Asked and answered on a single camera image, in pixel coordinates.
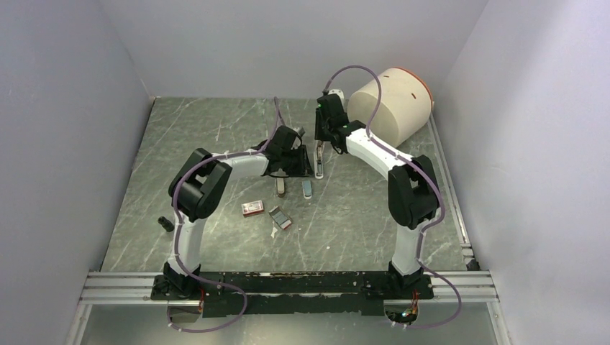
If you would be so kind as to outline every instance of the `white wall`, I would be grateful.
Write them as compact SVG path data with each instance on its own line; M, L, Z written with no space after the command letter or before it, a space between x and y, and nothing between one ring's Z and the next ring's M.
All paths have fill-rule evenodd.
M610 341L610 3L490 0L437 98L515 344Z
M151 94L318 97L337 69L404 66L437 91L487 0L102 0ZM348 73L351 94L370 80Z
M64 344L150 100L97 1L0 8L0 344Z

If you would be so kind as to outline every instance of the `red wire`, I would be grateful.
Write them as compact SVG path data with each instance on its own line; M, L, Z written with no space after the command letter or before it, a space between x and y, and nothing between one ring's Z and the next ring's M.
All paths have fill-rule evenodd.
M204 292L204 289L202 289L202 288L199 288L199 290L201 291L201 299L199 300L199 312L202 312L202 311L204 311L203 304L204 304L205 292Z

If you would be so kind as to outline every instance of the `wire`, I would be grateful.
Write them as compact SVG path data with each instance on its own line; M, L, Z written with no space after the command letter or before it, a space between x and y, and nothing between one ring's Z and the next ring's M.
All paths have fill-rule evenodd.
M203 160L200 163L197 163L195 166L193 166L189 171L187 171L184 174L184 176L178 181L178 183L176 183L176 189L174 190L173 195L172 195L172 207L173 207L174 212L176 213L176 217L178 218L178 223L176 224L176 237L173 242L173 251L174 251L174 255L176 256L176 263L178 263L178 266L185 273L187 273L189 277L192 277L192 278L198 280L199 282L205 282L206 284L220 285L222 287L229 288L231 290L238 292L240 295L242 295L244 297L244 305L242 307L242 310L233 319L227 321L226 323L223 323L220 326L206 328L206 329L181 328L181 327L175 325L174 322L172 322L172 320L171 320L170 309L168 308L167 313L166 313L167 319L168 319L168 326L177 331L186 332L186 333L208 333L208 332L218 331L219 329L223 329L223 328L228 327L228 326L232 325L233 323L235 323L237 320L239 320L244 315L244 313L246 311L247 295L246 295L246 292L244 292L244 290L242 290L241 288L239 288L233 284L229 284L226 282L217 282L214 280L209 280L209 279L206 279L203 277L199 277L198 275L193 274L188 268L186 268L186 266L184 265L184 262L182 262L182 259L180 258L180 253L178 252L178 243L180 241L180 234L182 231L182 226L184 225L184 217L182 216L182 213L178 210L178 193L180 192L180 189L182 188L182 185L184 184L184 182L187 181L191 177L191 175L193 175L193 173L195 173L200 167L203 167L204 165L206 165L210 162L213 162L218 159L225 159L225 158L229 159L229 158L233 158L233 157L249 156L253 153L258 154L258 153L265 151L265 149L267 148L267 145L269 145L269 141L271 140L271 138L273 138L273 135L278 130L279 125L284 124L282 114L280 113L280 106L279 106L277 97L273 97L273 103L276 106L276 122L273 127L273 131L271 131L271 133L269 134L269 137L267 138L267 140L265 141L265 143L263 144L263 146L260 149L254 151L254 152L244 151L244 152L229 153L227 155L212 156L208 159Z
M337 77L337 75L339 75L341 72L343 72L345 70L349 70L349 69L352 69L352 68L356 68L356 69L360 69L360 70L365 70L366 72L369 72L373 76L373 78L375 79L375 82L377 83L377 93L378 93L378 95L377 95L377 103L375 104L375 108L373 109L373 113L370 115L370 118L369 118L369 120L368 120L368 122L366 124L366 136L368 137L368 139L370 141L372 141L374 144L376 144L383 151L386 151L387 153L389 153L389 154L394 156L395 152L394 152L393 149L391 149L390 147L387 147L386 145L384 145L381 142L379 142L370 133L370 123L373 122L373 118L377 114L377 110L379 109L379 106L381 105L381 82L379 81L379 78L377 77L375 72L373 72L370 68L367 68L367 67L364 67L364 66L361 66L361 65L349 65L349 66L345 66L344 68L341 68L340 70L335 72L332 75L332 77L330 77L330 79L327 81L326 86L324 87L324 90L322 92L323 93L327 93L328 89L330 87L330 84ZM424 178L424 180L426 180L426 183L428 183L428 185L430 186L430 188L434 192L434 195L437 197L437 200L438 200L438 203L439 203L439 206L440 206L440 216L437 219L435 219L434 221L432 221L429 224L427 224L426 226L424 226L422 228L422 230L420 230L420 232L419 232L419 236L417 237L417 247L416 247L415 260L417 260L417 262L419 263L419 266L421 266L424 269L424 271L427 271L427 272L431 273L432 275L434 275L435 277L437 277L437 278L441 279L442 281L446 282L447 285L449 285L453 289L453 291L455 291L455 296L457 297L457 310L453 313L453 315L451 315L450 317L446 318L443 321L439 321L439 322L436 322L436 323L431 323L429 325L409 326L409 328L415 328L415 329L434 328L434 327L445 325L446 323L449 323L449 322L453 321L455 318L457 318L457 316L462 311L462 296L460 296L460 292L455 287L455 285L453 285L446 277L443 277L438 272L430 269L422 261L422 247L423 247L422 245L424 243L424 234L426 233L426 231L428 231L428 229L430 229L433 226L437 225L438 223L440 223L445 218L445 213L446 213L446 211L445 211L445 203L443 203L442 195L441 195L438 187L434 184L434 182L432 182L432 179L430 178L430 176L428 176L420 167L415 165L411 160L406 159L402 155L398 155L397 158L399 160L401 160L402 162L404 162L405 164L407 164L409 167L413 168L413 170L417 171L417 173L419 173Z

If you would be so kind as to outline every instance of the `black mounting plate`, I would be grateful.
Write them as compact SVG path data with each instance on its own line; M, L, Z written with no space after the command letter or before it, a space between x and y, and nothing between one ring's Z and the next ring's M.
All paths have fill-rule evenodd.
M420 300L434 297L430 276L420 274L408 286L398 287L392 272L200 272L200 277L242 288L248 297L246 314L343 313L385 315L384 300ZM205 318L238 314L243 296L220 285L202 284ZM180 296L158 275L151 300L199 300L200 291Z

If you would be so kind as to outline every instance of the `metal frame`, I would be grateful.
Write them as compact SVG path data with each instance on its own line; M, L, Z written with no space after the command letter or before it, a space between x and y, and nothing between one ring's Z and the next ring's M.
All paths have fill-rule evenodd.
M497 302L496 288L487 271L439 272L456 285L464 303ZM155 276L160 273L106 273L91 272L81 294L81 305L171 305L197 306L197 300L151 300ZM434 300L426 303L456 303L453 289L443 280L432 277ZM402 304L411 300L386 300L386 304Z
M466 232L462 211L455 194L445 153L443 152L433 114L427 124L434 137L434 150L440 160L440 176L449 192L448 208L457 224L457 235L460 239L465 262L474 259L474 252ZM498 345L510 345L511 338L504 322L500 300L489 271L447 271L439 272L445 276L462 296L463 303L485 303L496 335ZM86 324L93 305L172 305L196 306L197 300L162 301L151 300L150 291L156 275L160 273L126 273L126 272L90 272L76 314L68 333L66 345L79 345L83 338ZM443 280L432 277L433 300L420 300L420 303L456 303L458 299L453 289ZM385 304L404 304L410 300L386 300Z

